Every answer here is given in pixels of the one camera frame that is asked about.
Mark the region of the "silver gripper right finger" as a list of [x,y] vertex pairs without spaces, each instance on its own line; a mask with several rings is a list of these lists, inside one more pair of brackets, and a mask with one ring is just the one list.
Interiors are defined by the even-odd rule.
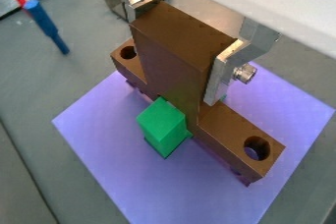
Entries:
[[257,69],[249,64],[265,55],[281,34],[245,18],[241,23],[240,38],[214,57],[209,81],[204,95],[204,103],[213,106],[225,97],[229,84],[240,81],[248,84]]

